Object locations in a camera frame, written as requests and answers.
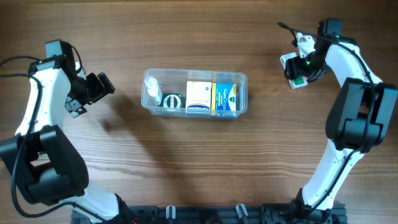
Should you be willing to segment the white Hansaplast plaster box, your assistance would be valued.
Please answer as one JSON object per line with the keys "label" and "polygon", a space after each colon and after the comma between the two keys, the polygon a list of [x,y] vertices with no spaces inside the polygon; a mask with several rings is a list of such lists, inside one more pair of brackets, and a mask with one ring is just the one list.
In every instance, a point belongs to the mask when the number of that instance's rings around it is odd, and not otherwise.
{"label": "white Hansaplast plaster box", "polygon": [[186,108],[188,110],[210,110],[211,88],[211,82],[188,81]]}

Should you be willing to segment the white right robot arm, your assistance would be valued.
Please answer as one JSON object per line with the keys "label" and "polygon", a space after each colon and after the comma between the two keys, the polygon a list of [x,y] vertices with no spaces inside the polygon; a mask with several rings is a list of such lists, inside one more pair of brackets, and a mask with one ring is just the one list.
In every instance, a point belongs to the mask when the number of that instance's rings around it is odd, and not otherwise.
{"label": "white right robot arm", "polygon": [[324,19],[317,33],[279,22],[294,37],[299,53],[281,56],[284,76],[292,88],[334,73],[341,90],[328,114],[325,152],[311,179],[292,200],[289,221],[325,223],[335,219],[335,196],[354,165],[386,137],[397,100],[397,88],[384,83],[366,65],[357,41],[342,34],[342,21]]}

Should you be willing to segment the blue VapoDrops lozenge box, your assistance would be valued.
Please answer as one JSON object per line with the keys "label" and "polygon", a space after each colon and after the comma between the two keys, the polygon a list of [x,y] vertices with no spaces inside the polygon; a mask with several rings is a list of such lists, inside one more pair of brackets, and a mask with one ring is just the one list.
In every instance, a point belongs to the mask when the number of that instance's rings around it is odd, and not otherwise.
{"label": "blue VapoDrops lozenge box", "polygon": [[211,87],[211,115],[218,111],[236,111],[236,84],[212,83]]}

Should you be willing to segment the green Zam-Buk ointment box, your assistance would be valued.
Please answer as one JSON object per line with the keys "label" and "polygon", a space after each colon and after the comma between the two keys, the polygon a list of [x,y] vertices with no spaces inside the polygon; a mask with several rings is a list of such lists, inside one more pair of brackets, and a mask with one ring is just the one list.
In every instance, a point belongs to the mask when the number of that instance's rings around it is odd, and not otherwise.
{"label": "green Zam-Buk ointment box", "polygon": [[162,97],[161,106],[166,109],[183,108],[183,96],[179,93],[166,93]]}

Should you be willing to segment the white green medicine box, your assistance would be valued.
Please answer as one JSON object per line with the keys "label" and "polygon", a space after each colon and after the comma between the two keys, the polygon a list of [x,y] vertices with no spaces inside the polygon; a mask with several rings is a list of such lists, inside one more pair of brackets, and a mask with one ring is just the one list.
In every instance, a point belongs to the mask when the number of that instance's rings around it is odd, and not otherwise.
{"label": "white green medicine box", "polygon": [[300,59],[300,57],[295,52],[284,54],[280,57],[280,62],[284,69],[284,76],[288,79],[292,89],[308,85],[307,79],[302,74],[302,71],[294,66],[294,62],[298,59]]}

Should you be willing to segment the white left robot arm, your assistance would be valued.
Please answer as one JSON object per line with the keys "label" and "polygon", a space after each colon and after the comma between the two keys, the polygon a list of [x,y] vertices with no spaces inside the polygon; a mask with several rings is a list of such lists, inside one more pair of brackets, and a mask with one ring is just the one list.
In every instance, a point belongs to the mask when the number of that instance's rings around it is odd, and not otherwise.
{"label": "white left robot arm", "polygon": [[129,207],[90,182],[83,158],[62,129],[65,113],[77,117],[115,89],[105,73],[86,73],[68,42],[47,42],[45,50],[46,57],[32,58],[25,73],[30,95],[22,123],[13,138],[1,141],[14,207],[30,217],[18,201],[22,196],[30,204],[46,205],[48,212],[70,207],[90,223],[130,223]]}

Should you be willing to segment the small clear white bottle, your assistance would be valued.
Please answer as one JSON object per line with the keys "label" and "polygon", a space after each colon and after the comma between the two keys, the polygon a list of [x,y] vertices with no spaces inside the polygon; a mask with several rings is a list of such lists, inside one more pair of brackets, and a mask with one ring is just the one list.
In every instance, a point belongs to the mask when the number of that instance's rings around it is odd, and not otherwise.
{"label": "small clear white bottle", "polygon": [[153,98],[155,105],[161,105],[163,93],[158,81],[153,76],[146,76],[144,84],[147,88],[148,94]]}

